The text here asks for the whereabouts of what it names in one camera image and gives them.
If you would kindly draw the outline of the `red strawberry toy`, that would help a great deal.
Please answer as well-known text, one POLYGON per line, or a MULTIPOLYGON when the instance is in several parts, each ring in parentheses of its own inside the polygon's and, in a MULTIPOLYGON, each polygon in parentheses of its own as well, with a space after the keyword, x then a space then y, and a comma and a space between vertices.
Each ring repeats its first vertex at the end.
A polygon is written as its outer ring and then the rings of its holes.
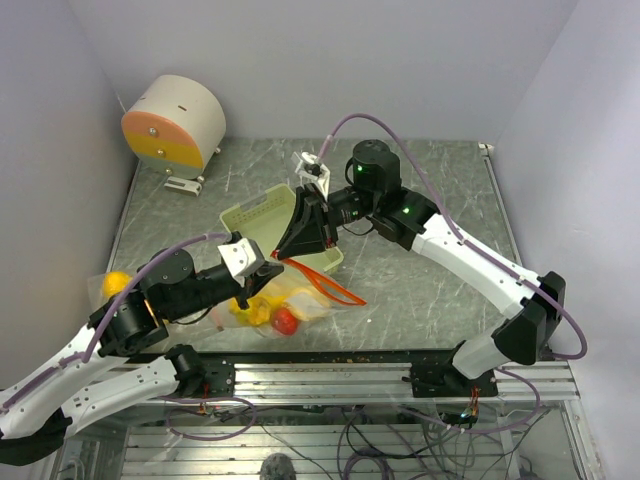
POLYGON ((282 335, 292 336, 298 330, 299 320, 288 308, 280 307, 272 314, 271 326, 282 335))

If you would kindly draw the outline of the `yellow lemon toy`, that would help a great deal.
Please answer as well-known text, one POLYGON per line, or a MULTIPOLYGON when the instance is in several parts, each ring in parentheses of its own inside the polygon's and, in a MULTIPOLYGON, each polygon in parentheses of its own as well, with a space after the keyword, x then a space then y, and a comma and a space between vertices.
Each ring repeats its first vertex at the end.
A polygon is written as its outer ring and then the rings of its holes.
POLYGON ((106 299, 119 294, 132 280, 132 277, 123 271, 108 272, 102 281, 101 292, 106 299))

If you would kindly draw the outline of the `clear zip bag red zipper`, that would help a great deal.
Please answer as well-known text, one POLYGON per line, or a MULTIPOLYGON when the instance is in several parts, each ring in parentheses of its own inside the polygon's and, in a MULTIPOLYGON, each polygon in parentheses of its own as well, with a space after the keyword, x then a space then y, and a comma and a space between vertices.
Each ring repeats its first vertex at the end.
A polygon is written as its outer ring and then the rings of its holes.
POLYGON ((119 294, 132 280, 132 276, 123 271, 110 271, 90 277, 87 289, 91 309, 102 307, 114 295, 119 294))

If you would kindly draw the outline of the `yellow banana bunch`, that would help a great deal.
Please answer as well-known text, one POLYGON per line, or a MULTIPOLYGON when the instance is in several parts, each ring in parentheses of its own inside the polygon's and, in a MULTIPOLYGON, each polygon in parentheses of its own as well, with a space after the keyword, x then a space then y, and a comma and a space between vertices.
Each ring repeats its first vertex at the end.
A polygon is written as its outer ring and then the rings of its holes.
POLYGON ((315 290, 296 287, 284 295, 258 294, 249 299, 248 309, 240 309, 232 299, 228 311, 241 325, 257 328, 267 323, 271 325, 272 314, 280 307, 288 308, 299 322, 309 322, 326 316, 331 303, 315 290))

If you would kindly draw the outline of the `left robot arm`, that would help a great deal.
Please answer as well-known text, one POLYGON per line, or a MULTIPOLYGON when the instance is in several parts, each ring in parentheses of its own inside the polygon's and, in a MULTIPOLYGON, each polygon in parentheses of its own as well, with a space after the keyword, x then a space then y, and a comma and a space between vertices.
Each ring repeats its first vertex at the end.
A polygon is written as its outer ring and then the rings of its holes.
POLYGON ((152 362, 110 380, 124 365, 168 338, 168 324, 234 299, 248 308, 284 267, 264 259, 249 239, 219 246, 218 265, 196 271, 183 245, 158 252, 123 289, 111 293, 75 337, 24 380, 1 393, 1 462, 25 466, 65 439, 143 400, 192 397, 209 381, 193 347, 178 344, 152 362))

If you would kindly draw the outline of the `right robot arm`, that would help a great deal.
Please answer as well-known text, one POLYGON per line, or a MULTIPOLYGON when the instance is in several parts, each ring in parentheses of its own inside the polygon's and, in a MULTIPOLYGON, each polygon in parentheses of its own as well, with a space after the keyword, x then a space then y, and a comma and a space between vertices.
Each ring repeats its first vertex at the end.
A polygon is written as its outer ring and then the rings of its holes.
POLYGON ((362 218, 386 240, 443 266, 480 292, 504 322, 456 347, 440 373, 442 387, 459 396, 476 378, 508 362, 533 365, 560 320, 566 283, 540 276, 506 258, 454 223, 440 207, 402 184, 400 159, 379 140, 359 142, 345 167, 347 185, 330 191, 330 171, 314 154, 295 152, 301 184, 274 255, 280 261, 334 247, 338 230, 362 218))

